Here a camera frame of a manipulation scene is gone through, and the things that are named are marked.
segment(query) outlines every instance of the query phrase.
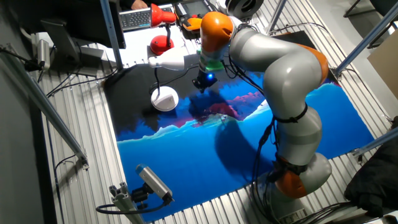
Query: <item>white lamp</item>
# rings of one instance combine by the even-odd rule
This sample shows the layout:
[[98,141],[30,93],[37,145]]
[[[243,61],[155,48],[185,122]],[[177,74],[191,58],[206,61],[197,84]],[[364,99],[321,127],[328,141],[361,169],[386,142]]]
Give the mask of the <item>white lamp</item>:
[[[157,78],[157,68],[163,67],[170,70],[184,70],[184,56],[180,48],[172,48],[164,52],[160,56],[150,57],[148,59],[149,66],[155,68],[155,76]],[[150,102],[159,111],[171,111],[178,104],[177,92],[169,86],[158,86],[152,93]]]
[[184,70],[184,55],[181,48],[174,47],[161,56],[150,57],[148,59],[149,65],[152,68],[167,68],[170,70]]

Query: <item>cardboard box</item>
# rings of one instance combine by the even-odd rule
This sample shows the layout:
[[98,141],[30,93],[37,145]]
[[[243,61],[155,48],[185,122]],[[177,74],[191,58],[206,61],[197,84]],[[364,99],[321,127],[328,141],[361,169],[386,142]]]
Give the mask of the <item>cardboard box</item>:
[[368,60],[398,99],[398,31],[371,53]]

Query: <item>red lamp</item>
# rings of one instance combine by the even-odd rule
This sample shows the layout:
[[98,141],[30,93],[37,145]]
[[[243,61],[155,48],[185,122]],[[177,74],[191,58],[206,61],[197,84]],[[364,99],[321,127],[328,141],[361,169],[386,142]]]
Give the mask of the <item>red lamp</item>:
[[165,12],[155,4],[150,5],[150,27],[158,27],[161,23],[166,23],[167,36],[158,35],[150,42],[150,49],[156,55],[161,55],[168,49],[174,47],[173,41],[170,39],[170,25],[177,20],[177,17],[172,12]]

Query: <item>metal pole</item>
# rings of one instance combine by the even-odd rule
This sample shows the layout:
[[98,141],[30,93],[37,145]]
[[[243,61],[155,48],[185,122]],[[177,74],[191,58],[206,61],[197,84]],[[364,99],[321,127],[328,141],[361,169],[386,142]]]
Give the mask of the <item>metal pole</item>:
[[24,70],[21,62],[8,54],[0,54],[0,59],[8,65],[10,71],[17,78],[29,97],[33,99],[34,103],[40,108],[43,114],[49,119],[54,128],[61,135],[63,140],[68,144],[70,149],[77,155],[83,168],[88,168],[88,161],[85,153],[81,150],[79,143],[76,141],[73,134],[68,129],[67,125],[62,121],[62,118],[52,106],[49,99],[43,93],[39,84]]
[[120,56],[118,38],[116,37],[116,31],[114,29],[111,8],[109,6],[109,0],[101,0],[101,7],[105,18],[108,35],[111,40],[114,57],[116,59],[116,66],[120,71],[123,69],[123,63],[122,63],[122,58]]
[[379,24],[355,47],[355,49],[342,61],[336,68],[335,76],[340,77],[340,73],[369,45],[370,42],[398,15],[398,2],[383,17]]
[[371,149],[374,149],[375,147],[378,147],[381,144],[384,144],[385,142],[390,141],[391,139],[396,138],[396,137],[398,137],[398,128],[394,128],[393,130],[387,132],[386,134],[383,134],[382,136],[378,137],[373,142],[370,142],[369,144],[367,144],[359,149],[355,149],[351,153],[354,157],[358,157],[358,156],[364,154],[365,152],[368,152]]
[[280,14],[282,13],[283,8],[285,7],[287,0],[280,0],[278,2],[278,5],[276,6],[274,15],[272,15],[272,19],[268,24],[268,27],[266,29],[266,35],[269,35],[269,32],[273,31],[275,26],[276,26],[276,22],[279,19]]

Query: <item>person's hand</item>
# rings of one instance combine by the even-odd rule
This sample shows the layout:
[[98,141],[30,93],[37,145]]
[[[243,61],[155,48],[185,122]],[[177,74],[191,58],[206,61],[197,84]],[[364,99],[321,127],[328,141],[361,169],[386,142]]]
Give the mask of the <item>person's hand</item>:
[[131,6],[131,9],[132,10],[145,9],[147,7],[148,7],[147,4],[143,0],[135,0]]

